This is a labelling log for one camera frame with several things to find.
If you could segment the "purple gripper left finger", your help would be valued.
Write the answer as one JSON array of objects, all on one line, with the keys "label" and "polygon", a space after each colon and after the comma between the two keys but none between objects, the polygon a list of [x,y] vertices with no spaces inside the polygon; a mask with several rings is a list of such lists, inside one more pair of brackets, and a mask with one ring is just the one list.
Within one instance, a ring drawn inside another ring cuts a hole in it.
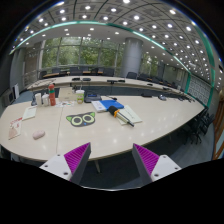
[{"label": "purple gripper left finger", "polygon": [[90,154],[91,144],[86,143],[66,154],[56,154],[45,162],[41,169],[72,183],[79,184]]}]

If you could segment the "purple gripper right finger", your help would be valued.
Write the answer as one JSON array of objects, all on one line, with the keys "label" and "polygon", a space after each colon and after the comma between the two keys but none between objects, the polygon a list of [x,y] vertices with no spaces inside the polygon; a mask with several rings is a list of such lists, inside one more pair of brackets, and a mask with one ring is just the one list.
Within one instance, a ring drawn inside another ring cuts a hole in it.
[{"label": "purple gripper right finger", "polygon": [[144,185],[181,169],[181,167],[167,155],[157,155],[137,144],[133,145],[132,155]]}]

